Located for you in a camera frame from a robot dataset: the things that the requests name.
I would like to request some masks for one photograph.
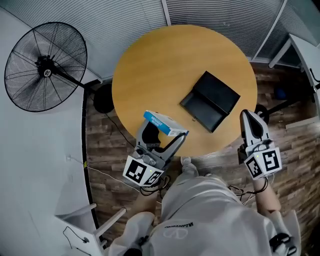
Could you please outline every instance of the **window blinds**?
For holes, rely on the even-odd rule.
[[[167,0],[171,24],[215,30],[252,58],[265,39],[283,0]]]
[[[258,58],[272,59],[293,34],[317,46],[320,43],[320,12],[311,0],[288,0]]]
[[[112,76],[134,41],[167,25],[161,0],[0,0],[0,6],[31,27],[74,26],[88,45],[88,68],[102,78]]]

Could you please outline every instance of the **wall fan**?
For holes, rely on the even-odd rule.
[[[80,86],[94,94],[101,113],[113,109],[111,86],[97,91],[81,83],[87,67],[87,47],[73,26],[48,22],[28,31],[6,62],[4,84],[11,101],[28,112],[52,109]]]

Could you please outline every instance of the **white cable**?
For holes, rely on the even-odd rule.
[[[84,166],[84,164],[83,164],[81,161],[79,161],[78,159],[75,159],[75,158],[72,157],[72,156],[69,156],[69,157],[70,157],[70,159],[73,159],[73,160],[75,160],[76,162],[82,164],[82,166]],[[109,175],[109,174],[107,174],[107,173],[104,173],[104,172],[102,172],[102,171],[100,171],[100,170],[98,170],[98,169],[89,167],[88,165],[87,165],[86,167],[87,167],[88,169],[95,170],[95,171],[97,171],[97,172],[99,172],[99,173],[101,173],[101,174],[103,174],[103,175],[107,175],[107,176],[109,176],[110,178],[112,178],[112,179],[114,179],[114,180],[116,180],[116,181],[118,181],[118,182],[121,182],[122,184],[124,184],[124,185],[126,185],[126,186],[128,186],[128,187],[130,187],[130,188],[132,188],[132,189],[134,189],[134,190],[136,190],[136,191],[138,191],[138,192],[140,193],[140,191],[139,191],[138,189],[136,189],[135,187],[130,186],[130,185],[128,185],[127,183],[125,183],[125,182],[123,182],[123,181],[121,181],[121,180],[119,180],[119,179],[117,179],[117,178],[114,178],[114,177],[112,177],[111,175]]]
[[[111,175],[109,175],[109,174],[107,174],[107,173],[104,173],[104,172],[102,172],[102,171],[100,171],[100,170],[97,170],[97,169],[92,168],[92,167],[89,167],[89,166],[86,166],[86,167],[87,167],[87,168],[89,168],[89,169],[95,170],[95,171],[97,171],[97,172],[99,172],[99,173],[101,173],[101,174],[107,175],[107,176],[109,176],[110,178],[112,178],[112,179],[114,179],[114,180],[116,180],[116,181],[118,181],[118,182],[121,182],[122,184],[124,184],[124,185],[126,185],[126,186],[128,186],[128,187],[130,187],[130,188],[132,188],[132,189],[134,189],[134,190],[136,190],[136,191],[138,191],[138,192],[139,192],[139,190],[138,190],[138,189],[136,189],[135,187],[130,186],[130,185],[128,185],[128,184],[126,184],[126,183],[124,183],[123,181],[121,181],[121,180],[119,180],[119,179],[116,179],[116,178],[112,177]]]
[[[273,173],[273,174],[272,174],[272,181],[271,181],[270,184],[274,183],[274,181],[275,181],[275,174]],[[254,198],[256,197],[255,195],[254,195],[253,197],[251,197],[252,195],[254,195],[254,194],[251,194],[251,195],[249,196],[248,200],[243,203],[244,206],[249,202],[249,200],[254,199]]]

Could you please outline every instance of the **white shirt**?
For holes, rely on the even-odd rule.
[[[109,256],[121,256],[137,248],[148,256],[277,256],[287,255],[280,246],[273,252],[269,241],[288,234],[301,253],[297,217],[279,212],[267,217],[241,204],[237,196],[217,178],[196,177],[173,185],[162,200],[161,223],[140,212],[128,220],[124,233],[109,248]],[[140,246],[141,238],[148,236]]]

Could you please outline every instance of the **round wooden table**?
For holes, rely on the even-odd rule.
[[[179,105],[205,71],[240,95],[213,133]],[[112,98],[120,121],[134,137],[144,112],[158,112],[189,130],[175,155],[201,156],[238,138],[241,111],[255,110],[257,82],[246,56],[228,38],[200,26],[173,25],[145,34],[125,51],[114,72]],[[159,133],[162,147],[173,138]]]

